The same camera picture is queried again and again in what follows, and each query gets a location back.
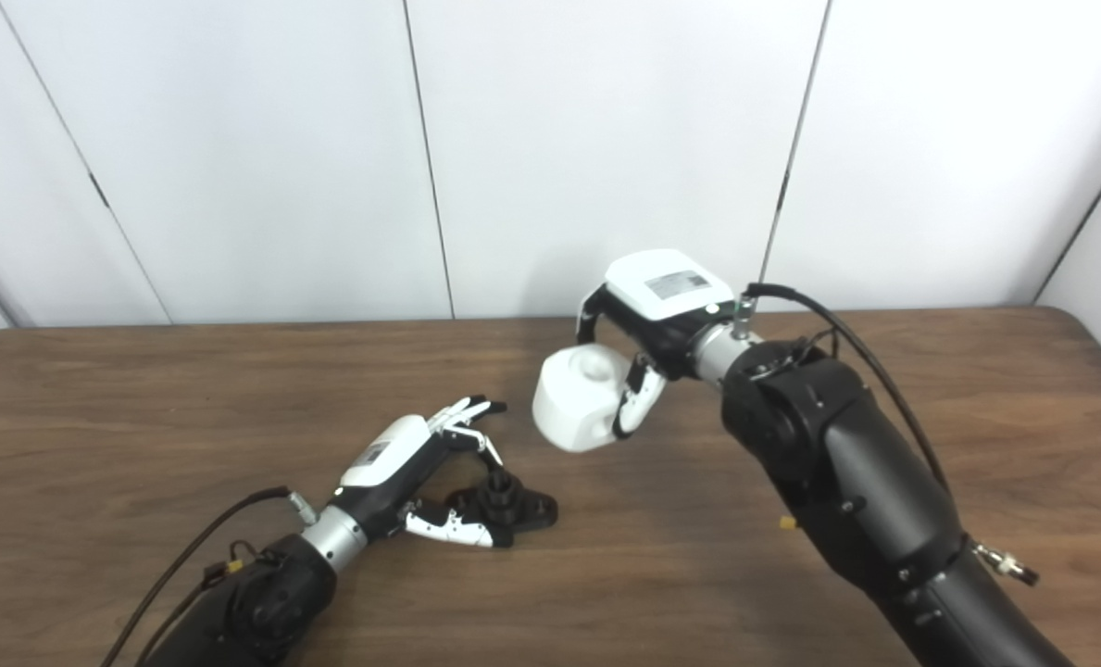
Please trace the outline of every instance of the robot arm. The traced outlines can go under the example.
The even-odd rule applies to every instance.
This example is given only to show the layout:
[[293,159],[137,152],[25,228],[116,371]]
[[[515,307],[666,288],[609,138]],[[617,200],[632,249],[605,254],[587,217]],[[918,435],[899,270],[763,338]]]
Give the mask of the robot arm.
[[[642,348],[650,372],[716,387],[729,434],[760,460],[830,568],[880,608],[924,666],[1071,667],[981,560],[1024,582],[1036,575],[966,535],[947,489],[848,364],[805,339],[749,335],[750,296],[733,298],[674,250],[631,254],[585,300],[577,338],[593,342],[607,316]],[[622,389],[634,393],[631,381]],[[619,436],[613,429],[609,441]]]
[[[428,539],[508,547],[513,533],[549,527],[557,518],[554,499],[525,490],[503,468],[492,440],[469,428],[483,415],[503,412],[500,402],[470,396],[432,418],[399,418],[344,471],[314,523],[273,542],[248,565],[221,567],[185,601],[183,620],[140,664],[281,664],[334,599],[337,576],[373,542],[405,529]],[[450,494],[445,504],[416,499],[456,452],[479,456],[486,480]],[[302,515],[314,516],[304,510]]]

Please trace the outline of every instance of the black plastic part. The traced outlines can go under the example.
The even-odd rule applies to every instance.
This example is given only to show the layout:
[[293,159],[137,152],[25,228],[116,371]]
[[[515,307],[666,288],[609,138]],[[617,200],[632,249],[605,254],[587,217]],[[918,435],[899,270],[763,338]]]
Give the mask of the black plastic part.
[[[748,376],[760,364],[743,359],[732,369]],[[970,554],[952,499],[850,367],[821,358],[784,368],[754,381],[754,394],[728,375],[724,426],[826,564],[871,597],[919,663],[1071,667]]]
[[335,579],[308,542],[284,536],[203,594],[144,666],[280,664],[331,602]]
[[549,528],[558,521],[558,502],[547,494],[525,489],[505,469],[488,473],[475,489],[454,491],[447,505],[464,515],[466,524],[482,523],[490,532],[500,527],[510,533]]
[[575,338],[579,345],[595,342],[598,317],[604,315],[637,342],[666,379],[697,378],[690,359],[693,342],[708,326],[729,320],[735,315],[735,302],[717,305],[719,308],[715,313],[697,308],[665,319],[651,320],[637,315],[621,299],[614,298],[606,286],[601,286],[585,300]]
[[939,577],[875,603],[924,667],[1072,667],[969,550]]

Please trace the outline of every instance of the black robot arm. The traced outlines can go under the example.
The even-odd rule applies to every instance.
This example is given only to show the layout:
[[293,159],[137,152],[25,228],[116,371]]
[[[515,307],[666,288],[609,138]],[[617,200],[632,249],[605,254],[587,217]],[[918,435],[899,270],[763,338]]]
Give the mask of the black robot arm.
[[[832,353],[814,345],[817,337],[763,341],[750,332],[761,296],[821,316],[830,328],[819,337],[833,337]],[[737,298],[685,254],[646,250],[614,262],[584,300],[577,342],[596,341],[601,316],[637,342],[639,359],[655,374],[695,378],[719,391],[729,434],[760,460],[830,568],[879,606],[924,666],[1071,667],[982,561],[1026,583],[1036,573],[964,532],[911,407],[875,354],[828,308],[777,284],[751,284]],[[858,372],[837,359],[839,337],[892,394],[924,460]],[[623,394],[635,394],[630,381]]]
[[[723,426],[760,459],[826,564],[926,667],[1071,667],[975,556],[952,499],[840,360],[753,346],[723,380]],[[757,368],[778,368],[757,379]],[[1021,570],[1034,582],[1034,573]]]

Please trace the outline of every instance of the robotic hand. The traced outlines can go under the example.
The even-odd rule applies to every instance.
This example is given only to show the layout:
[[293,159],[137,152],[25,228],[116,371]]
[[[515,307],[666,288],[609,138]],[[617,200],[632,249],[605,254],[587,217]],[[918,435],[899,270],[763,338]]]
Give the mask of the robotic hand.
[[[525,490],[503,468],[492,440],[469,428],[487,414],[503,412],[502,402],[470,396],[446,406],[432,418],[415,414],[399,418],[344,471],[340,484],[318,516],[298,494],[288,495],[308,523],[301,535],[281,537],[258,553],[251,562],[233,559],[212,567],[206,581],[156,632],[139,664],[152,667],[280,664],[299,643],[312,620],[331,602],[340,570],[373,542],[405,529],[436,540],[508,547],[513,544],[513,533],[553,526],[558,512],[555,500]],[[450,494],[447,504],[415,499],[419,486],[455,452],[478,455],[488,468],[486,480],[477,489]],[[286,489],[280,489],[280,493],[272,491],[275,490],[263,496],[283,497],[288,493]],[[228,514],[221,515],[221,520]],[[217,524],[219,521],[190,548],[203,542]],[[161,583],[156,583],[149,599]],[[149,599],[140,605],[102,664],[113,661]],[[155,646],[162,630],[183,612],[186,612],[183,620]],[[155,648],[148,658],[152,646]]]
[[[830,329],[813,340],[763,341],[749,332],[761,296],[798,302]],[[631,364],[593,368],[614,354],[596,345],[600,316],[642,349]],[[1071,667],[982,561],[1032,586],[1036,573],[962,529],[917,419],[879,360],[829,309],[775,284],[751,284],[735,298],[685,254],[648,250],[613,263],[584,300],[576,337],[579,347],[546,360],[534,396],[534,420],[559,448],[585,451],[626,438],[667,381],[706,381],[720,393],[723,426],[760,460],[826,562],[880,608],[919,664]],[[817,347],[821,337],[833,337],[832,354]],[[838,337],[893,394],[927,466],[871,389],[837,359]],[[613,369],[626,369],[622,383],[607,383]],[[590,409],[577,396],[607,401],[606,408]]]

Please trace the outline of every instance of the black cable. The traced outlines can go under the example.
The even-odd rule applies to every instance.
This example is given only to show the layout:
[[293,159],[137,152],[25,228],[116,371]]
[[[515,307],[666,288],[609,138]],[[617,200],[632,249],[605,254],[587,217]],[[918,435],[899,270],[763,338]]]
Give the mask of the black cable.
[[250,554],[250,559],[258,558],[258,549],[253,548],[253,545],[246,540],[233,540],[229,542],[229,560],[237,560],[237,548],[238,546],[244,547],[247,553]]
[[139,654],[139,659],[134,663],[135,667],[143,667],[143,664],[148,663],[148,658],[151,658],[151,652],[155,649],[155,646],[160,645],[160,639],[164,636],[164,633],[167,632],[174,623],[176,623],[178,617],[181,617],[184,612],[189,610],[192,603],[195,603],[195,599],[198,599],[201,592],[204,592],[203,586],[192,587],[187,597],[181,600],[181,603],[176,604],[176,609],[173,609],[173,611],[168,613],[167,617],[164,617],[164,622],[160,624],[160,627],[156,628],[155,633],[153,633],[151,638],[149,638],[148,645],[143,646],[143,653]]
[[933,445],[928,440],[928,436],[924,434],[924,428],[919,425],[917,415],[913,413],[913,408],[908,405],[908,401],[905,401],[905,396],[896,387],[896,383],[885,371],[883,364],[880,363],[880,359],[868,349],[866,345],[851,330],[850,326],[847,326],[842,318],[839,318],[833,314],[828,307],[814,300],[811,296],[803,295],[803,293],[793,289],[792,287],[786,287],[783,284],[770,284],[770,283],[752,283],[749,284],[749,289],[744,292],[744,295],[749,298],[756,298],[756,296],[774,296],[774,298],[785,299],[788,302],[795,302],[802,304],[804,307],[811,309],[821,319],[833,326],[835,329],[841,331],[842,337],[847,338],[847,342],[854,348],[855,353],[859,353],[860,358],[868,367],[871,368],[875,375],[880,379],[880,383],[883,387],[887,390],[889,395],[892,396],[892,402],[896,404],[896,409],[905,422],[908,424],[908,430],[913,431],[913,438],[917,440],[917,447],[924,457],[924,463],[928,464],[929,471],[936,481],[940,484],[941,489],[945,489],[945,493],[949,494],[949,484],[945,481],[945,471],[940,469],[940,461],[936,458],[936,452],[933,451]]
[[106,654],[106,658],[102,659],[101,667],[110,667],[113,660],[118,658],[118,654],[122,652],[122,646],[124,645],[127,638],[130,638],[131,633],[134,632],[135,625],[139,625],[140,617],[143,617],[143,613],[148,611],[151,603],[154,602],[155,595],[160,594],[160,591],[167,586],[168,580],[171,580],[173,575],[176,575],[176,570],[181,569],[193,553],[204,544],[204,540],[208,539],[208,536],[220,527],[225,521],[228,521],[232,515],[236,515],[241,510],[246,510],[247,506],[251,506],[253,503],[262,502],[270,499],[284,499],[291,494],[291,489],[287,486],[275,486],[274,489],[263,489],[258,491],[258,493],[249,494],[241,501],[238,501],[229,510],[221,512],[220,516],[212,520],[211,524],[200,532],[198,536],[176,557],[176,560],[172,561],[166,572],[162,573],[160,579],[156,580],[151,590],[148,591],[146,595],[143,595],[143,602],[139,603],[139,608],[135,609],[134,613],[131,614],[131,620],[126,622],[122,632],[119,633],[118,639],[113,643],[113,646]]

